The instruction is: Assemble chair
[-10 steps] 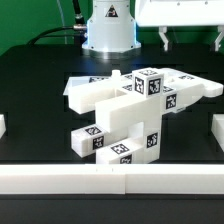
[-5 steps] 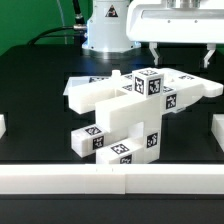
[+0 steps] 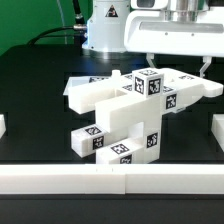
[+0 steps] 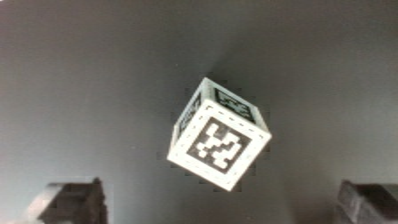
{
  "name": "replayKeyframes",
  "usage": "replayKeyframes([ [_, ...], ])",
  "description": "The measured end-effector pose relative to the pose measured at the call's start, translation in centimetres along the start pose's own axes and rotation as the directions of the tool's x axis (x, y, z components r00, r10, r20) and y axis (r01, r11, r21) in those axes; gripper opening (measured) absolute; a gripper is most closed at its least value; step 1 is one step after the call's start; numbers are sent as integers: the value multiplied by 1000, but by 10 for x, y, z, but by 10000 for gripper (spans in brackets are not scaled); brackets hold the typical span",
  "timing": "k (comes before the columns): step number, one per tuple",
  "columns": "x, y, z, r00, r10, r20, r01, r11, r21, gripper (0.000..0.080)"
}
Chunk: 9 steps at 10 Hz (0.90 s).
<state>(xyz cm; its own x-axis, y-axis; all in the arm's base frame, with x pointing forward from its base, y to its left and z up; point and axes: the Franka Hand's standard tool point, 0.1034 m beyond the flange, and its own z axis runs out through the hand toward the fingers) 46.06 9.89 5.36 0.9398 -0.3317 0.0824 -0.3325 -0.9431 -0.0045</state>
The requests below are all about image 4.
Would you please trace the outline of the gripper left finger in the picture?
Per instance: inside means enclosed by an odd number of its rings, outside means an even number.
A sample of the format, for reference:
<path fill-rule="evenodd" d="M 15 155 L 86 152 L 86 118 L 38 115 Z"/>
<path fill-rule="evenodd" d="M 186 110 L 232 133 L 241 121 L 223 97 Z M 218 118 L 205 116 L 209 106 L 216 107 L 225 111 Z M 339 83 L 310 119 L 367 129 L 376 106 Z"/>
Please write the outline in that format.
<path fill-rule="evenodd" d="M 22 218 L 33 224 L 108 224 L 101 180 L 49 183 Z"/>

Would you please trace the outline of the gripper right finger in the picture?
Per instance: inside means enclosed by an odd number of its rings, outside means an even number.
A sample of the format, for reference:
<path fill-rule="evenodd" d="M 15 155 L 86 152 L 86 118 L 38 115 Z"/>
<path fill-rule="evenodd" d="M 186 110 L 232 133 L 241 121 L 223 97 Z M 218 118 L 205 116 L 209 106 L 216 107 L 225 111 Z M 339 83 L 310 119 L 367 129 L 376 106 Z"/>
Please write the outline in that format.
<path fill-rule="evenodd" d="M 398 224 L 398 184 L 340 182 L 333 224 Z"/>

